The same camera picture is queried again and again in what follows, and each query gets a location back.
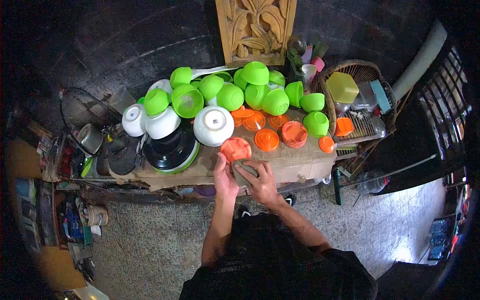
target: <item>metal pot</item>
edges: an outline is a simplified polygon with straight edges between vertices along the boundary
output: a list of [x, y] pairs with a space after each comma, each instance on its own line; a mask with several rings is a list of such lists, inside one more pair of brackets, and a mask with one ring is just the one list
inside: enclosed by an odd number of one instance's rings
[[[92, 123], [88, 123], [78, 132], [76, 139], [85, 149], [95, 154], [102, 145], [103, 135]], [[91, 156], [85, 151], [84, 153], [86, 157]]]

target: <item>tiled floor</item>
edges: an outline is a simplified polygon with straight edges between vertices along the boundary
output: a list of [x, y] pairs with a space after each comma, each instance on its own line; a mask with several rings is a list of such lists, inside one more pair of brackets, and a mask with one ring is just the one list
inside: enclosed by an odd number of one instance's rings
[[[395, 260], [417, 263], [428, 247], [428, 230], [444, 206], [441, 180], [382, 196], [360, 198], [343, 190], [335, 204], [333, 185], [296, 191], [295, 208], [332, 246], [354, 251], [378, 278]], [[265, 209], [249, 197], [252, 211]], [[108, 203], [110, 221], [93, 244], [95, 286], [110, 299], [178, 299], [183, 282], [200, 266], [213, 204]]]

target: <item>water bottle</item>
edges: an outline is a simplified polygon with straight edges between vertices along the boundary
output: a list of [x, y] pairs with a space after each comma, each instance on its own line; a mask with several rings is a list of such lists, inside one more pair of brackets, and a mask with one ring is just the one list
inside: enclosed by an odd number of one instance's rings
[[[382, 176], [384, 173], [379, 170], [363, 173], [359, 176], [358, 182], [370, 180]], [[390, 176], [380, 177], [377, 180], [365, 182], [357, 185], [357, 190], [361, 195], [367, 195], [368, 193], [377, 193], [384, 189], [384, 187], [390, 182]]]

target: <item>cardboard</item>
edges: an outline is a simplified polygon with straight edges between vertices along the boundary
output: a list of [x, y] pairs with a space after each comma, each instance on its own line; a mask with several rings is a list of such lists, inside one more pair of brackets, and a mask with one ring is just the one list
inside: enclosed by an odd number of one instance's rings
[[[301, 122], [305, 116], [299, 110], [289, 110], [286, 115], [290, 120]], [[277, 132], [281, 141], [281, 132]], [[233, 136], [245, 139], [252, 147], [252, 159], [270, 162], [276, 182], [303, 182], [312, 178], [324, 178], [332, 171], [336, 151], [325, 153], [318, 147], [318, 138], [310, 135], [305, 146], [297, 149], [289, 148], [280, 142], [278, 148], [271, 152], [264, 152], [255, 145], [253, 139], [256, 132], [251, 132], [243, 126], [235, 128]], [[201, 145], [197, 158], [183, 172], [178, 174], [164, 174], [157, 172], [147, 162], [141, 170], [136, 170], [125, 176], [110, 172], [118, 180], [141, 180], [150, 185], [151, 191], [178, 185], [213, 184], [213, 169], [220, 147]]]

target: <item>shoe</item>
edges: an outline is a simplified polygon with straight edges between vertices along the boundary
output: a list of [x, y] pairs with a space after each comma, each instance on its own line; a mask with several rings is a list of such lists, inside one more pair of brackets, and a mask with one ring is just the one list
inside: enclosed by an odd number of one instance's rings
[[287, 197], [285, 197], [285, 201], [288, 203], [288, 205], [293, 207], [297, 202], [297, 197], [295, 197], [295, 195], [290, 194]]
[[251, 216], [248, 207], [246, 205], [240, 205], [240, 207], [237, 210], [237, 216], [239, 218], [243, 218], [243, 217], [246, 217], [246, 216]]

